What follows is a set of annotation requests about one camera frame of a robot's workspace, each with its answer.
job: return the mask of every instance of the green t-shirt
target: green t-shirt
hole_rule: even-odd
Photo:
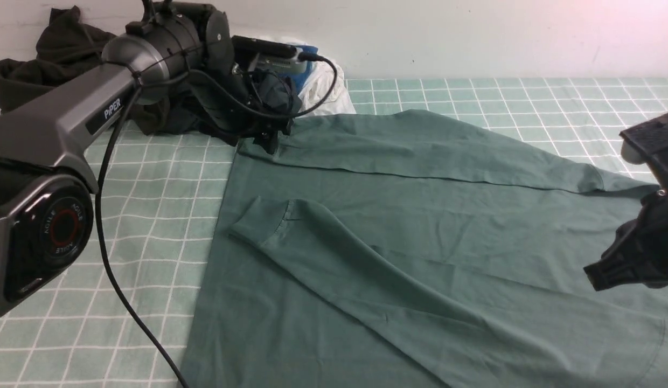
[[[421,111],[236,157],[192,386],[668,386],[668,288],[582,268],[656,190]]]

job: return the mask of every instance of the gray robot arm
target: gray robot arm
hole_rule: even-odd
[[[103,64],[73,81],[0,116],[0,158],[69,169],[90,192],[97,179],[84,152],[119,119],[134,77],[124,66]]]

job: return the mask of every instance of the black cable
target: black cable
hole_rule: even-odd
[[[148,22],[149,20],[154,20],[155,17],[155,8],[152,5],[152,0],[142,0],[142,9],[144,14],[142,16],[143,22]]]
[[[332,84],[329,87],[329,90],[327,93],[324,94],[324,97],[319,100],[318,103],[316,103],[314,106],[307,110],[303,110],[301,113],[295,113],[293,115],[270,115],[268,113],[263,113],[258,110],[255,110],[253,108],[250,108],[250,106],[247,106],[245,103],[239,101],[237,98],[235,98],[229,91],[227,91],[223,86],[221,86],[215,79],[213,79],[209,74],[204,73],[203,71],[198,71],[198,70],[191,70],[191,74],[199,74],[203,76],[209,83],[213,84],[215,88],[219,89],[221,93],[224,94],[228,99],[230,99],[234,104],[236,104],[241,110],[245,110],[247,113],[250,113],[251,115],[267,119],[267,120],[291,120],[295,119],[297,117],[305,116],[308,113],[314,111],[315,109],[319,108],[324,104],[324,102],[329,98],[329,95],[331,95],[332,91],[334,91],[334,86],[336,85],[336,79],[338,76],[338,73],[336,71],[336,66],[330,61],[329,59],[322,57],[321,55],[317,54],[312,54],[310,52],[301,52],[300,55],[298,56],[298,59],[302,61],[315,61],[315,62],[326,62],[329,67],[332,68],[334,71],[334,79],[332,80]]]
[[[260,103],[260,105],[264,106],[265,108],[268,108],[269,110],[271,110],[274,113],[282,113],[282,114],[288,113],[288,112],[291,111],[291,109],[293,109],[293,93],[289,93],[289,103],[287,104],[287,107],[284,109],[283,112],[280,112],[278,109],[272,107],[268,103],[263,102],[262,99],[260,98],[260,93],[258,92],[258,88],[257,88],[257,86],[255,86],[255,81],[253,80],[253,74],[268,74],[268,75],[271,75],[279,81],[279,83],[282,85],[282,88],[284,88],[285,91],[289,91],[290,87],[287,84],[287,82],[285,81],[285,79],[283,77],[280,77],[279,74],[277,74],[275,71],[255,69],[254,71],[249,71],[248,73],[243,73],[243,74],[250,77],[250,86],[252,87],[253,92],[255,92],[255,98],[258,99],[258,103]]]
[[[129,301],[126,299],[126,296],[121,290],[121,287],[118,285],[116,277],[114,276],[114,273],[112,271],[112,264],[109,262],[109,256],[107,253],[107,244],[105,243],[105,230],[103,229],[102,225],[102,192],[103,189],[105,188],[107,169],[109,167],[109,162],[112,159],[112,152],[114,149],[114,145],[116,144],[116,140],[118,140],[118,137],[121,134],[121,130],[123,129],[126,119],[130,114],[130,109],[133,107],[135,101],[137,101],[137,98],[139,98],[140,93],[142,93],[142,89],[145,87],[146,86],[141,87],[140,85],[137,85],[135,87],[135,91],[132,97],[130,98],[130,101],[124,107],[121,113],[121,117],[119,118],[118,123],[116,123],[116,126],[112,132],[112,137],[109,138],[109,142],[107,143],[107,150],[105,150],[105,156],[102,158],[102,165],[100,166],[100,175],[97,180],[97,184],[100,187],[100,191],[98,191],[97,194],[95,194],[95,223],[97,224],[97,235],[100,239],[100,251],[102,251],[102,263],[103,266],[105,267],[105,271],[107,272],[107,277],[109,278],[109,282],[112,283],[114,292],[116,292],[116,295],[118,295],[119,299],[121,300],[126,310],[129,312],[130,316],[135,320],[135,323],[137,323],[140,329],[142,329],[142,331],[147,335],[147,338],[149,338],[150,341],[152,341],[152,344],[154,344],[159,353],[162,354],[162,357],[166,359],[166,362],[169,364],[169,367],[172,369],[174,374],[176,374],[176,377],[178,378],[178,381],[181,384],[181,386],[183,388],[189,388],[188,383],[181,374],[181,371],[179,371],[179,368],[178,366],[176,366],[176,363],[174,363],[173,359],[171,359],[171,356],[169,356],[169,354],[166,353],[166,349],[164,349],[162,344],[159,343],[159,341],[154,336],[154,334],[152,334],[150,329],[147,328],[147,325],[144,322],[142,322],[142,319],[140,319],[139,315],[135,312],[134,308],[130,306]]]

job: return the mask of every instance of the green checkered mat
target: green checkered mat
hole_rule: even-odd
[[[423,109],[578,162],[653,181],[619,157],[620,130],[668,110],[667,78],[357,79],[358,113]],[[86,152],[97,169],[108,139]],[[129,126],[103,189],[113,269],[136,311],[180,362],[234,148]],[[0,386],[175,386],[118,301],[92,237],[71,268],[0,320]]]

